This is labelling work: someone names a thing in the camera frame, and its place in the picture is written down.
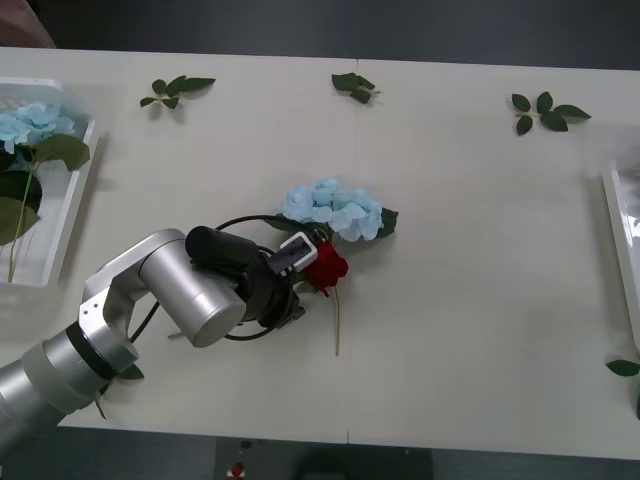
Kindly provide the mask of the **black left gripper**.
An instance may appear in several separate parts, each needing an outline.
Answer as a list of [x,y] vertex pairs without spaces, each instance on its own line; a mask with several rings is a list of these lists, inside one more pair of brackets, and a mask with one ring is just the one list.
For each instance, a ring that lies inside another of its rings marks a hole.
[[242,323],[281,328],[306,313],[294,291],[291,266],[282,255],[263,247],[243,247],[239,264],[239,295],[246,304]]

